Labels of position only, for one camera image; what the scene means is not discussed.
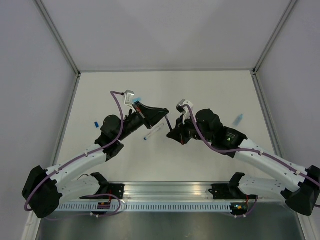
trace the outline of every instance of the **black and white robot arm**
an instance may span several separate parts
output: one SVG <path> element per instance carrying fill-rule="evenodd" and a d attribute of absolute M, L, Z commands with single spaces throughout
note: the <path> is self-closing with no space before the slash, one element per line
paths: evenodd
<path fill-rule="evenodd" d="M 123 124 L 116 115 L 107 116 L 101 127 L 101 136 L 71 161 L 47 169 L 37 166 L 31 170 L 22 191 L 23 197 L 27 200 L 26 211 L 32 210 L 38 218 L 45 218 L 54 212 L 59 204 L 84 196 L 107 193 L 108 181 L 98 172 L 79 180 L 74 179 L 114 158 L 124 147 L 120 141 L 143 125 L 151 129 L 169 113 L 166 108 L 149 107 L 139 101 L 133 102 L 132 91 L 127 90 L 122 95 L 124 104 L 130 108 Z"/>
<path fill-rule="evenodd" d="M 192 113 L 188 100 L 178 103 L 182 115 L 167 137 L 184 145 L 190 139 L 204 140 L 217 153 L 248 163 L 274 179 L 256 178 L 237 172 L 228 184 L 230 193 L 239 199 L 244 195 L 278 199 L 294 211 L 310 216 L 319 197 L 320 169 L 306 169 L 276 156 L 235 129 L 223 126 L 218 115 L 210 109 Z"/>

